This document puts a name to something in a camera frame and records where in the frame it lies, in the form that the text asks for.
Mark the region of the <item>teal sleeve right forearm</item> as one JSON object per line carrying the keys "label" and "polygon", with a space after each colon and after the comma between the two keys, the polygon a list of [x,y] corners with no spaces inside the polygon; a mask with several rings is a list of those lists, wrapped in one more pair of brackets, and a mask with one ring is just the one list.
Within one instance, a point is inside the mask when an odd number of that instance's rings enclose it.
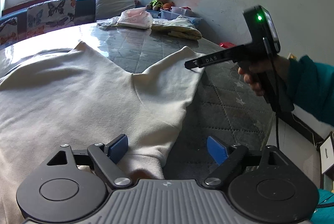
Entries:
{"label": "teal sleeve right forearm", "polygon": [[333,66],[314,62],[308,56],[290,59],[287,92],[292,103],[333,126]]}

